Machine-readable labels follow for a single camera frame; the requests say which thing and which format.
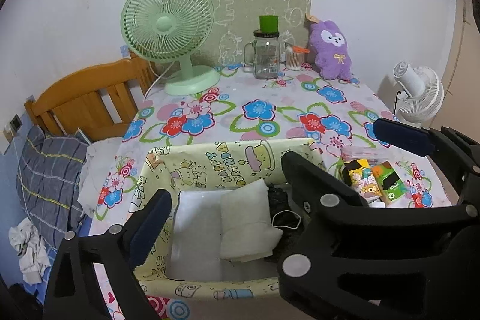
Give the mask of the cotton swab jar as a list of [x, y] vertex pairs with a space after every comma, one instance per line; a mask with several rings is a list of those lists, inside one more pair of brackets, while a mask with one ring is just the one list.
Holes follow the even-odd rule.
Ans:
[[294, 46], [291, 43], [285, 43], [285, 64], [286, 68], [291, 71], [299, 71], [302, 69], [302, 64], [305, 62], [307, 55], [310, 53], [309, 49]]

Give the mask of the yellow cartoon tissue pack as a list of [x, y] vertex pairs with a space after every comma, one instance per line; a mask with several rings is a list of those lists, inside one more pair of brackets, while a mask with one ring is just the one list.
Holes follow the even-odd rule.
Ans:
[[356, 159], [346, 162], [343, 172], [349, 179], [349, 185], [368, 203], [382, 196], [371, 166], [366, 159]]

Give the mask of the glass mason jar mug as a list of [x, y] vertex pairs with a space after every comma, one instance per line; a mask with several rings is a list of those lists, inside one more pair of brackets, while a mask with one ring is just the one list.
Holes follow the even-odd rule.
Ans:
[[279, 32], [253, 33], [254, 40], [245, 44], [243, 56], [247, 71], [256, 79], [277, 79], [280, 71], [281, 48]]

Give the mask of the white folded cloth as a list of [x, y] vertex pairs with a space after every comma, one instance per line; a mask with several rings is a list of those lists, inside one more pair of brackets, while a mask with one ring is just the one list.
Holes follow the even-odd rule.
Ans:
[[283, 231], [272, 225], [268, 190], [258, 179], [221, 197], [221, 259], [251, 262], [272, 255]]

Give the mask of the yellow cartoon storage box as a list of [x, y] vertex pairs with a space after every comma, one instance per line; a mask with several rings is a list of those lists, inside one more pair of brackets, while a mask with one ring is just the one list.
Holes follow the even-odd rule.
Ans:
[[320, 151], [308, 138], [285, 140], [243, 140], [214, 144], [155, 147], [146, 155], [137, 187], [130, 203], [130, 212], [145, 208], [157, 190], [167, 191], [172, 207], [151, 252], [134, 274], [148, 296], [184, 297], [188, 300], [210, 300], [215, 291], [249, 290], [252, 297], [276, 294], [275, 278], [247, 282], [206, 282], [170, 279], [155, 264], [165, 261], [173, 247], [173, 221], [185, 191], [204, 190], [214, 195], [223, 190], [240, 188], [256, 179], [267, 184], [287, 182], [281, 169], [281, 157], [295, 152], [322, 168]]

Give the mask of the green desk fan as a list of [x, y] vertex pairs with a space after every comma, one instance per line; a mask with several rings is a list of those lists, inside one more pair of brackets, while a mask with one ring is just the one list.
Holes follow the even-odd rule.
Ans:
[[218, 83], [218, 71], [191, 60], [213, 23], [212, 0], [127, 0], [120, 16], [122, 37], [134, 54], [157, 64], [179, 63], [164, 85], [170, 96], [201, 93]]

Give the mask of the white bed sheet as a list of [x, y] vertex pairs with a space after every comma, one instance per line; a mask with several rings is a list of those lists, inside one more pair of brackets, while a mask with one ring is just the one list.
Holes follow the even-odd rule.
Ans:
[[77, 200], [90, 218], [95, 215], [98, 197], [121, 142], [121, 137], [111, 137], [95, 141], [87, 147], [86, 162], [80, 172]]

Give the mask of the green cartoon wall board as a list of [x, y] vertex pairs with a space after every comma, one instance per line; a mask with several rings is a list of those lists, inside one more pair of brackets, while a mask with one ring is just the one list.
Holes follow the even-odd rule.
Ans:
[[254, 39], [262, 15], [278, 17], [281, 48], [288, 42], [305, 47], [308, 28], [305, 15], [312, 0], [211, 0], [214, 7], [212, 30], [197, 52], [196, 60], [209, 66], [228, 66], [243, 62], [245, 44]]

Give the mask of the wooden bed headboard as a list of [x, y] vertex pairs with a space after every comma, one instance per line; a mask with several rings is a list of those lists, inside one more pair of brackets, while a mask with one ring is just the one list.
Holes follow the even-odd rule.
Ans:
[[93, 141], [123, 136], [138, 112], [128, 84], [154, 82], [151, 63], [135, 55], [73, 72], [24, 107], [32, 123], [54, 136], [81, 130]]

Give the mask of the green cup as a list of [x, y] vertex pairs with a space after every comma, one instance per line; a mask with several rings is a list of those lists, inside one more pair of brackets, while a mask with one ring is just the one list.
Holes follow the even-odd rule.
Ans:
[[259, 17], [259, 29], [262, 33], [276, 33], [279, 31], [278, 25], [277, 15], [261, 15]]

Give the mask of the clear plastic pouch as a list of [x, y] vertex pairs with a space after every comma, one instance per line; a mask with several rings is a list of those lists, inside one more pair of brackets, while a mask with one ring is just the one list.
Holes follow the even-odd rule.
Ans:
[[341, 152], [341, 158], [344, 161], [352, 161], [356, 159], [387, 160], [389, 155], [388, 150], [372, 147], [345, 146], [342, 148]]

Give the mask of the floral tablecloth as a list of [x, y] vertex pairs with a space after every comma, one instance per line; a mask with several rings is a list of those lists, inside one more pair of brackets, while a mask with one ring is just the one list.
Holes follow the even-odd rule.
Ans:
[[389, 151], [388, 161], [408, 192], [389, 204], [426, 209], [450, 201], [431, 163], [374, 135], [374, 121], [392, 118], [384, 102], [358, 79], [327, 81], [310, 67], [284, 70], [277, 79], [256, 79], [238, 66], [221, 69], [218, 83], [184, 97], [151, 93], [122, 138], [95, 209], [98, 233], [131, 215], [130, 203], [146, 155], [155, 147], [243, 140], [308, 138], [324, 167], [339, 176], [345, 146]]

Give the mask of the green tissue pack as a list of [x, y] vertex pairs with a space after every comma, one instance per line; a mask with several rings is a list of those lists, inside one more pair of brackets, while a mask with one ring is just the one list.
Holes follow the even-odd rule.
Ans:
[[387, 205], [398, 201], [408, 192], [391, 163], [378, 164], [372, 168], [372, 172], [382, 193], [381, 199]]

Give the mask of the wall socket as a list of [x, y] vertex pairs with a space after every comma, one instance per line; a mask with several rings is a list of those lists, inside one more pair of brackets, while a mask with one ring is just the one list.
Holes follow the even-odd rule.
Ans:
[[22, 126], [22, 121], [21, 121], [21, 118], [19, 117], [19, 115], [15, 115], [13, 117], [13, 119], [10, 121], [10, 128], [13, 132], [18, 132], [18, 130], [21, 128]]

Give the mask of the white standing fan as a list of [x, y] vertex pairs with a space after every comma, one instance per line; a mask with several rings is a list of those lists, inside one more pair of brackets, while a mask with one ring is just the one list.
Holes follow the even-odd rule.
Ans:
[[410, 124], [424, 124], [437, 115], [443, 104], [444, 89], [433, 69], [399, 62], [393, 76], [401, 87], [394, 102], [395, 115]]

